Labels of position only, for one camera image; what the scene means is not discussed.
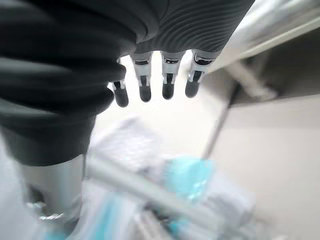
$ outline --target metal cylinder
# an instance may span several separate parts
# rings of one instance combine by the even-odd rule
[[[49,166],[17,165],[26,206],[50,228],[72,232],[81,214],[85,156]]]

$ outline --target ribbed rubber texture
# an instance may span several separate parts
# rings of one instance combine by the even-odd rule
[[[117,63],[159,29],[145,0],[2,0],[0,124],[26,165],[62,163],[87,151],[95,116],[124,79]]]
[[[135,53],[155,50],[221,50],[254,0],[171,0],[160,32],[138,45]]]

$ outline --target white floor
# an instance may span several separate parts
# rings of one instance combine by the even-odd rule
[[[213,154],[290,240],[320,239],[320,95],[232,108]]]

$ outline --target metal rod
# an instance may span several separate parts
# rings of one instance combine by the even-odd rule
[[[134,240],[174,240],[151,211],[143,211],[134,218]]]
[[[90,159],[88,161],[88,174],[99,182],[119,187],[137,197],[150,201],[154,205],[181,215],[213,233],[220,232],[223,229],[224,221],[219,216],[212,212],[209,213],[204,208],[193,206],[184,199],[177,198],[175,194],[113,161]]]
[[[208,160],[211,156],[211,154],[214,152],[214,148],[216,146],[218,137],[220,136],[220,133],[224,127],[224,124],[227,120],[227,116],[229,114],[229,110],[231,105],[234,103],[234,100],[237,96],[238,93],[238,89],[239,89],[240,85],[239,83],[235,84],[232,90],[232,94],[227,102],[227,105],[225,106],[225,108],[223,109],[219,119],[217,120],[216,124],[213,126],[213,132],[212,135],[210,136],[210,139],[208,141],[208,144],[205,148],[205,151],[202,155],[202,159],[204,160]]]

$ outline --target robotic arm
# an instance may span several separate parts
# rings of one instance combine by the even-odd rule
[[[129,103],[119,58],[131,56],[140,98],[148,102],[152,52],[161,51],[162,95],[169,100],[191,49],[185,94],[192,98],[253,1],[0,2],[0,130],[26,205],[40,220],[65,226],[80,217],[96,115],[114,95],[119,106]]]

